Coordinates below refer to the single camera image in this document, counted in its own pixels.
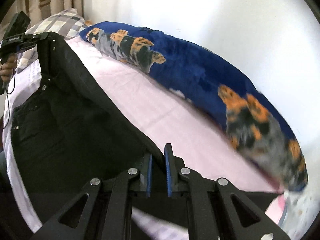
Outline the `person's left hand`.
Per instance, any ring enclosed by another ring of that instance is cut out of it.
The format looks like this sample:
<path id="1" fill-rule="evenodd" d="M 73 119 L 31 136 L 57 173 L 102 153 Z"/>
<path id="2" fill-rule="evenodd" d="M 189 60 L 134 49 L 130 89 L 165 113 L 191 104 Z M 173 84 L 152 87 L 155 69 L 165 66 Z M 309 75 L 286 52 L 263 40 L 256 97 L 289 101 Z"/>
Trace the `person's left hand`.
<path id="1" fill-rule="evenodd" d="M 9 83 L 16 68 L 17 56 L 15 54 L 10 54 L 7 61 L 4 64 L 1 64 L 1 80 L 4 83 Z"/>

